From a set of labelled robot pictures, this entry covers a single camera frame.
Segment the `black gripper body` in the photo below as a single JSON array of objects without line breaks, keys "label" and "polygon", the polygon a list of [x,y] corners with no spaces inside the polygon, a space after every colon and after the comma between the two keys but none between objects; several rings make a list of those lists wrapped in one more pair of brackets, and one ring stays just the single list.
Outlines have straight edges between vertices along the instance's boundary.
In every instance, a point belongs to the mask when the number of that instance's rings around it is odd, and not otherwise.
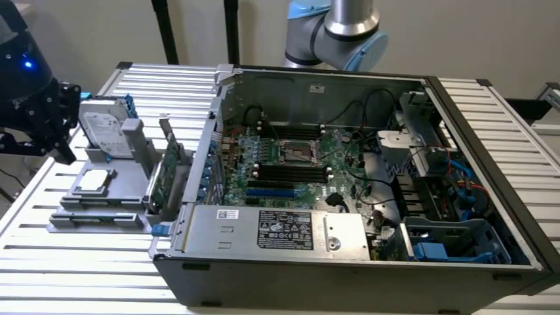
[{"label": "black gripper body", "polygon": [[2,44],[2,126],[38,129],[35,122],[59,119],[58,80],[29,31]]}]

